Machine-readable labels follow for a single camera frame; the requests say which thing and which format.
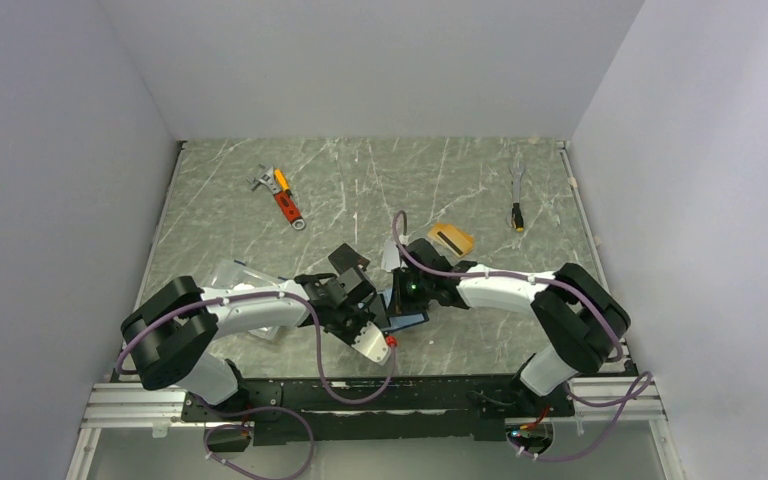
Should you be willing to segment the blue leather card holder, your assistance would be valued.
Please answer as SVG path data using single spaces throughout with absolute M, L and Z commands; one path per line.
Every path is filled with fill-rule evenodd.
M 430 318 L 427 312 L 412 314 L 394 314 L 388 312 L 390 296 L 388 292 L 378 292 L 377 299 L 371 304 L 375 314 L 373 320 L 378 329 L 385 334 L 392 334 L 400 330 L 412 328 L 427 323 Z

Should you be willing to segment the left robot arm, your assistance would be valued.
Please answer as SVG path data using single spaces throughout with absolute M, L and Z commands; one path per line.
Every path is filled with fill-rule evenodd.
M 253 392 L 233 361 L 209 353 L 214 340 L 260 328 L 311 326 L 317 337 L 331 335 L 385 365 L 395 350 L 377 324 L 385 314 L 375 285 L 359 267 L 247 288 L 201 287 L 180 276 L 122 322 L 125 346 L 116 370 L 137 376 L 147 391 L 183 388 L 232 420 L 250 406 Z

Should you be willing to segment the silver card stack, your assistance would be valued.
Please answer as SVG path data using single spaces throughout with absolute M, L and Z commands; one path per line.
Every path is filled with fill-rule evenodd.
M 386 272 L 402 267 L 401 253 L 393 239 L 387 239 L 383 245 L 380 266 Z

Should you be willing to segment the black card stack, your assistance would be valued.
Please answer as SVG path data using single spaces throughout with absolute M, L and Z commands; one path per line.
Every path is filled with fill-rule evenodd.
M 358 253 L 348 243 L 339 245 L 327 256 L 327 259 L 338 274 L 355 267 L 365 271 L 370 265 L 370 260 Z

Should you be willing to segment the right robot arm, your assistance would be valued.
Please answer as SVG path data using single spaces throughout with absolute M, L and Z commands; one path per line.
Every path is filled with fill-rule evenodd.
M 524 415 L 538 413 L 550 394 L 571 378 L 594 374 L 622 356 L 620 340 L 631 318 L 578 264 L 526 273 L 472 261 L 451 264 L 425 239 L 396 248 L 404 263 L 394 272 L 394 296 L 399 300 L 535 315 L 549 344 L 529 357 L 513 380 L 511 401 Z

